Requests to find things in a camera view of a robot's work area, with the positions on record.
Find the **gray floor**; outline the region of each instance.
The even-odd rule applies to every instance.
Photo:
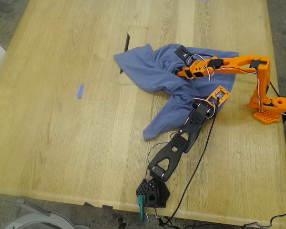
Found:
[[[25,10],[28,0],[0,0],[0,45],[7,49],[14,34],[17,24]],[[276,55],[276,69],[279,80],[279,90],[282,95],[286,95],[286,0],[268,0],[269,16],[273,44]],[[15,197],[0,195],[0,229],[12,219],[21,216],[26,211],[13,204]],[[117,219],[122,217],[127,223],[127,228],[151,229],[159,228],[158,222],[150,216],[151,222],[141,223],[137,213],[101,209],[94,207],[84,207],[77,205],[62,204],[43,200],[32,200],[32,202],[42,206],[46,210],[60,212],[69,215],[75,224],[83,224],[93,229],[117,228]],[[173,224],[184,228],[193,224],[191,220],[174,219]],[[239,228],[231,225],[213,225],[202,228]]]

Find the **blue cloth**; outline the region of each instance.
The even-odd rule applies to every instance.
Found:
[[[164,107],[143,130],[144,139],[182,126],[192,110],[190,101],[193,98],[206,98],[219,85],[228,91],[232,89],[235,74],[215,73],[211,81],[208,80],[208,76],[188,80],[175,75],[175,70],[184,66],[182,60],[174,53],[179,47],[179,44],[168,44],[153,51],[150,44],[146,44],[113,56],[120,68],[140,88],[148,92],[163,89],[170,95]],[[209,54],[219,58],[238,56],[237,52],[193,47],[187,49],[190,53]]]

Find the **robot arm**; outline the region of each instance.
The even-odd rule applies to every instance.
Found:
[[[253,117],[264,124],[278,122],[279,116],[286,111],[286,97],[270,98],[266,95],[270,83],[270,60],[267,56],[248,55],[219,59],[215,56],[204,59],[199,54],[191,54],[180,46],[175,52],[185,63],[176,75],[187,79],[200,78],[206,75],[211,80],[217,73],[256,74],[257,86],[249,101],[249,107],[257,108]]]

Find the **wood grain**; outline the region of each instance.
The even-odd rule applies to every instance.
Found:
[[[112,56],[132,26],[147,28],[154,49],[182,43],[269,55],[277,88],[265,0],[31,0],[0,67],[0,193],[139,211],[146,154],[171,132],[142,137],[166,93],[118,83]],[[283,125],[252,118],[255,86],[254,76],[236,77],[177,217],[266,225],[286,213]],[[209,127],[167,182],[171,197],[159,214],[176,208]],[[286,228],[286,217],[274,228]]]

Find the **blue towel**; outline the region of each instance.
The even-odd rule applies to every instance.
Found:
[[[207,76],[188,80],[175,75],[175,70],[184,66],[182,60],[174,53],[179,47],[179,44],[168,44],[153,51],[150,44],[146,44],[113,56],[120,68],[140,88],[148,92],[163,89],[170,95],[164,107],[143,130],[144,139],[182,126],[192,110],[190,102],[193,98],[206,98],[219,85],[228,91],[232,89],[235,74],[215,73],[211,81]],[[190,53],[203,53],[219,58],[238,56],[237,52],[193,47],[187,49]]]

